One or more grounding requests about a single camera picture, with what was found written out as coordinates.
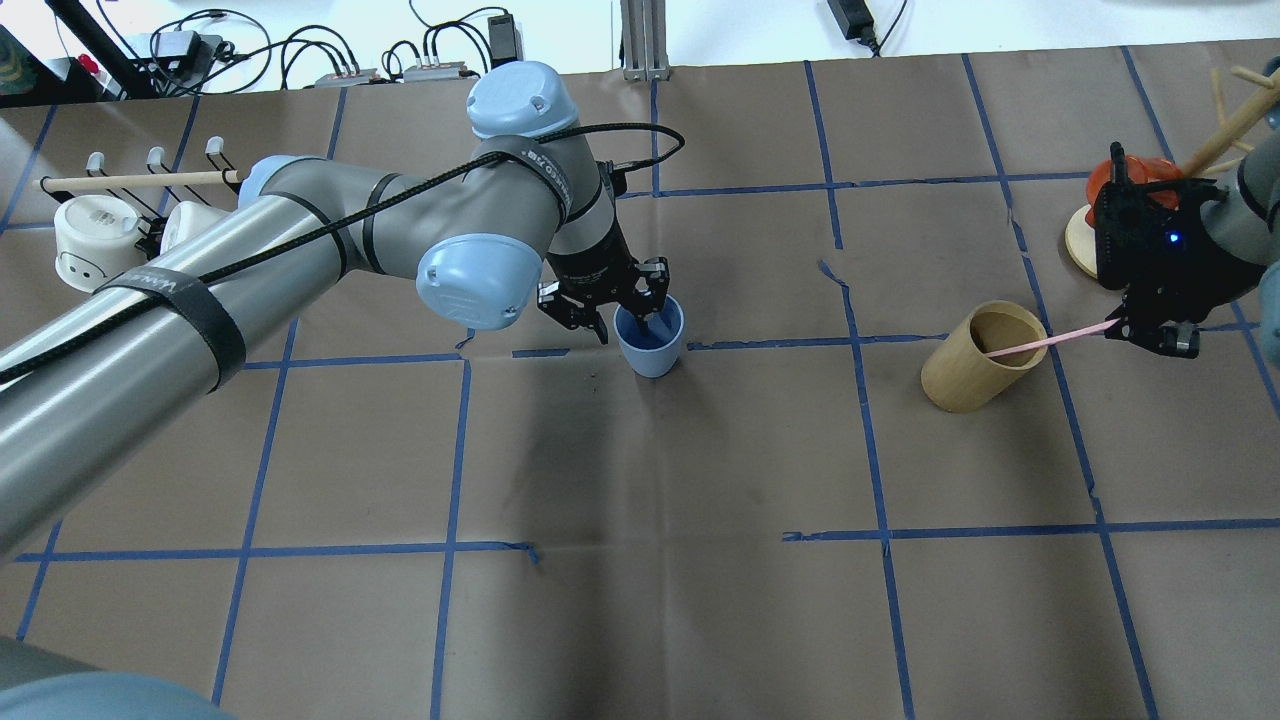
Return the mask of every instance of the white wall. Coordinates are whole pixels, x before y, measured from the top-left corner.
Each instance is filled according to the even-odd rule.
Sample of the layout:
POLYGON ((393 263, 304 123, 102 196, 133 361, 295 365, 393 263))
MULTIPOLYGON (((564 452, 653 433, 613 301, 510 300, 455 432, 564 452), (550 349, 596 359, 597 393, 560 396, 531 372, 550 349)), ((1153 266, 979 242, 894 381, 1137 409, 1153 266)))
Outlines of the white wall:
MULTIPOLYGON (((900 0, 869 0, 883 33, 900 0)), ((97 14, 93 0, 83 0, 97 14)), ((457 18, 479 0, 416 0, 430 22, 457 18)), ((127 35, 150 32, 161 22, 211 6, 193 0, 104 3, 127 35)), ((365 67, 376 65, 396 40, 421 42, 422 27, 403 0, 225 0, 220 6, 257 17, 273 38, 283 40, 306 23, 330 24, 353 45, 365 67)), ((561 72, 605 70, 616 65, 618 0, 506 0, 516 15, 525 55, 561 72)), ((845 41, 826 0, 669 0, 668 54, 675 65, 778 63, 799 59, 858 58, 867 50, 845 41)), ((0 1, 0 23, 44 58, 63 55, 52 14, 41 0, 0 1)), ((484 28, 483 19, 479 23, 484 28)), ((193 29, 223 35, 241 49, 260 45, 260 35, 241 22, 197 23, 193 29)), ((321 38, 324 33, 310 33, 321 38)), ((76 38, 63 31, 68 47, 76 38)), ((1280 0, 909 0, 887 55, 980 53, 1047 47, 1144 45, 1197 40, 1280 37, 1280 0)), ((475 50, 461 33, 440 38, 445 59, 475 64, 475 50)), ((210 85, 243 83, 260 65, 227 73, 210 85)), ((279 87, 274 69, 255 90, 279 87)), ((308 50, 291 73, 301 87, 329 72, 317 50, 308 50)))

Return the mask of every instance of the black power brick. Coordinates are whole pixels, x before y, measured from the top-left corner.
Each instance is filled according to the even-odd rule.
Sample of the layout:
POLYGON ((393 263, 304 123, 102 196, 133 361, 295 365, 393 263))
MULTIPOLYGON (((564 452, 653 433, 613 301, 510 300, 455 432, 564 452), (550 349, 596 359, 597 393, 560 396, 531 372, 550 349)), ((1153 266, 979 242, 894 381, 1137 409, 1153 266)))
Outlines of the black power brick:
POLYGON ((495 68, 525 59, 525 51, 520 46, 520 31, 516 29, 516 18, 511 13, 489 18, 489 47, 495 68))
POLYGON ((845 40, 856 40, 859 44, 876 51, 876 18, 867 9, 865 0, 827 0, 832 14, 836 15, 836 24, 845 40))

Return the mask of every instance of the blue cup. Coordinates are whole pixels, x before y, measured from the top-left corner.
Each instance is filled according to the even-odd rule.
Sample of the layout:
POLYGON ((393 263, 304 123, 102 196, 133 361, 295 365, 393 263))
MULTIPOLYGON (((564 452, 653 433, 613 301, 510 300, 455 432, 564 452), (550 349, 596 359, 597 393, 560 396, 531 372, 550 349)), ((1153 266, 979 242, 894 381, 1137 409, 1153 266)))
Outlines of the blue cup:
POLYGON ((649 332, 644 332, 635 315, 620 305, 613 311, 613 334, 622 346, 622 356, 637 375, 660 378, 676 364, 684 348, 685 310, 668 295, 662 310, 649 316, 649 332))

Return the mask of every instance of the pink straw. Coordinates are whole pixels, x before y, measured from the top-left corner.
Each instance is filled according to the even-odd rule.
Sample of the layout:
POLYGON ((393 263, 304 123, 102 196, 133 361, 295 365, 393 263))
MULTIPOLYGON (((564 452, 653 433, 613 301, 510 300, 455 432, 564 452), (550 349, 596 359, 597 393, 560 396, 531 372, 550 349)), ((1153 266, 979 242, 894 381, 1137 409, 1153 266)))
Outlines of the pink straw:
POLYGON ((1087 334, 1100 333, 1100 332, 1110 328, 1111 325, 1114 325, 1114 324, 1116 324, 1119 322, 1120 322, 1119 319, 1105 320, 1105 322, 1101 322, 1101 323, 1098 323, 1096 325, 1089 325, 1087 328, 1080 328, 1078 331, 1071 331, 1069 333, 1056 334, 1053 337, 1047 337, 1044 340, 1037 340, 1036 342, 1028 342, 1027 345, 1015 345, 1014 347, 1006 347, 1004 350, 993 350, 991 352, 987 352, 986 355, 987 355, 987 357, 1000 357, 1002 355, 1012 355, 1015 352, 1023 352, 1025 350, 1038 350, 1041 347, 1048 347, 1051 345, 1057 345, 1060 342, 1066 342, 1069 340, 1074 340, 1074 338, 1078 338, 1078 337, 1084 337, 1087 334))

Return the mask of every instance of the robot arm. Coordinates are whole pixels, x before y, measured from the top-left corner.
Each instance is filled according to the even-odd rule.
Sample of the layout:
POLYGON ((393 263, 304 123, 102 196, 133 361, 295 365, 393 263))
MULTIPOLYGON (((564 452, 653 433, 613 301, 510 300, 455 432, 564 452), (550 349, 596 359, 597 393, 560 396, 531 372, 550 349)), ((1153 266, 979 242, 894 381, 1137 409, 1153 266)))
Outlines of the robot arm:
POLYGON ((0 352, 6 372, 74 346, 15 379, 0 375, 0 561, 349 270, 413 279, 430 307, 476 329, 518 318, 543 259, 558 275, 559 300, 549 291, 539 305, 544 296, 548 311, 568 302, 577 314, 563 315, 564 324, 591 327, 603 340, 596 305, 622 302, 641 320, 659 310, 666 260, 631 258, 613 174, 577 132, 577 109, 554 70, 504 65, 476 83, 467 110, 484 163, 461 183, 269 158, 246 179, 234 213, 0 352), (308 233, 317 238, 297 243, 308 233), (296 246, 270 256, 285 245, 296 246), (248 265, 252 258, 261 261, 248 265), (184 278, 189 311, 164 287, 184 278), (168 307, 104 331, 110 318, 166 292, 168 307))
POLYGON ((1280 365, 1280 133, 1225 187, 1202 178, 1137 184, 1119 142, 1111 159, 1111 181, 1093 208, 1098 282, 1125 293, 1106 336, 1196 357, 1194 324, 1261 283, 1263 348, 1280 365))

